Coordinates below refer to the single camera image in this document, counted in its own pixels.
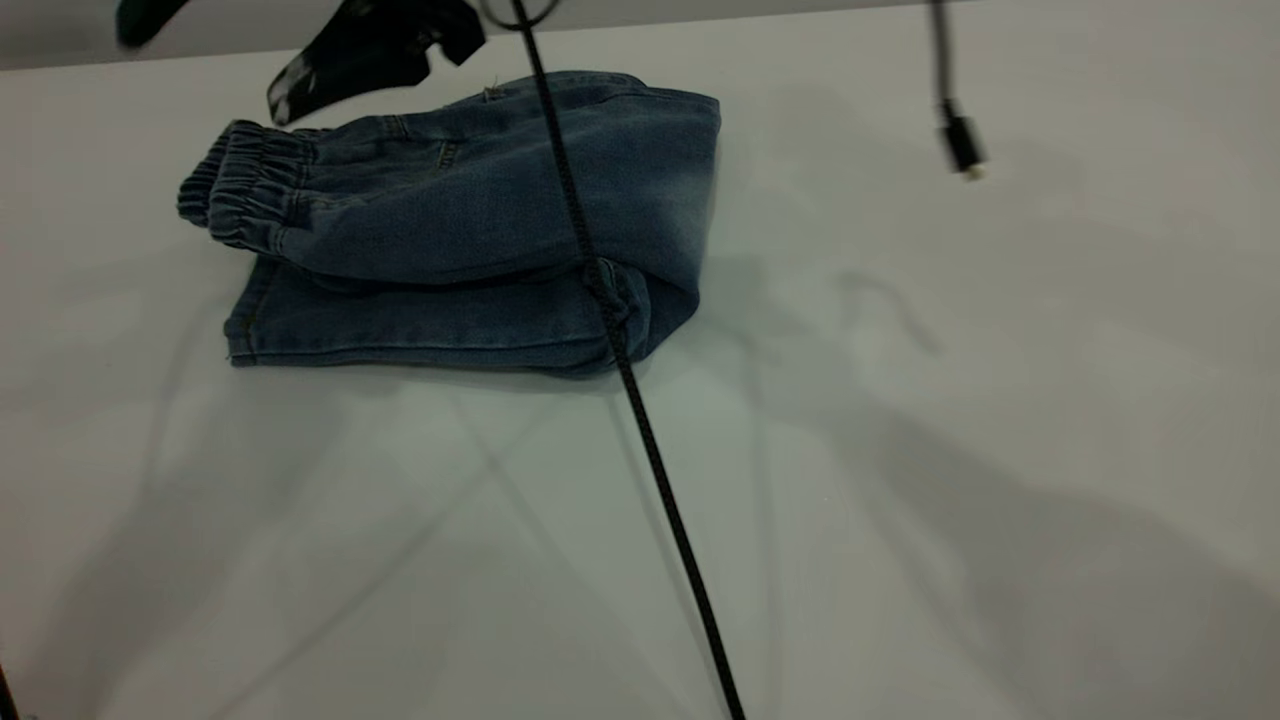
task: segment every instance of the denim jeans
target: denim jeans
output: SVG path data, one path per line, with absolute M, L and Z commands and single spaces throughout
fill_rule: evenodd
M 621 74 L 549 77 L 639 360 L 698 307 L 719 104 Z M 234 365 L 612 365 L 529 78 L 329 131 L 238 120 L 178 211 L 259 256 L 225 324 Z

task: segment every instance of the black clip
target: black clip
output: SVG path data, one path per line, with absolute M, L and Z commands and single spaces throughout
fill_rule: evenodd
M 485 42 L 480 17 L 462 0 L 346 0 L 320 35 L 271 82 L 271 120 L 303 115 L 374 90 L 407 87 L 431 73 L 436 42 L 461 65 Z

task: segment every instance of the black plastic part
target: black plastic part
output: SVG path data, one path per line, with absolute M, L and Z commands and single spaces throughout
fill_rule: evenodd
M 125 47 L 142 47 L 160 32 L 187 0 L 120 0 L 115 8 L 115 38 Z
M 970 178 L 979 177 L 986 154 L 969 118 L 955 113 L 947 104 L 943 106 L 943 122 L 946 124 L 942 127 L 942 141 L 951 155 L 952 168 Z
M 18 706 L 14 705 L 9 683 L 4 679 L 4 667 L 0 667 L 0 720 L 18 720 Z
M 463 0 L 346 0 L 320 35 L 268 88 L 271 119 L 287 126 L 388 87 L 422 82 L 436 42 L 454 65 L 485 42 L 480 17 Z

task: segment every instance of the jeans seam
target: jeans seam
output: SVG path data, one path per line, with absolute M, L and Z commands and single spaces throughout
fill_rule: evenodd
M 279 270 L 279 263 L 271 265 L 271 273 L 266 275 L 265 281 L 262 281 L 262 295 L 257 299 L 257 302 L 253 304 L 253 309 L 250 311 L 248 316 L 244 318 L 244 345 L 248 346 L 250 357 L 253 357 L 255 360 L 257 359 L 257 350 L 253 347 L 253 323 L 257 322 L 257 314 L 261 313 L 262 306 L 266 305 L 266 296 L 270 293 L 271 283 L 275 282 L 275 275 Z

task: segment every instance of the gray wall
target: gray wall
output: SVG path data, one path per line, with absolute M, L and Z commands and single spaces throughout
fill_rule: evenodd
M 913 0 L 566 0 L 547 27 L 608 27 L 899 5 Z M 141 58 L 302 47 L 339 0 L 191 0 Z M 504 0 L 493 0 L 506 9 Z M 543 6 L 529 0 L 530 9 Z M 124 59 L 114 0 L 0 0 L 0 69 Z

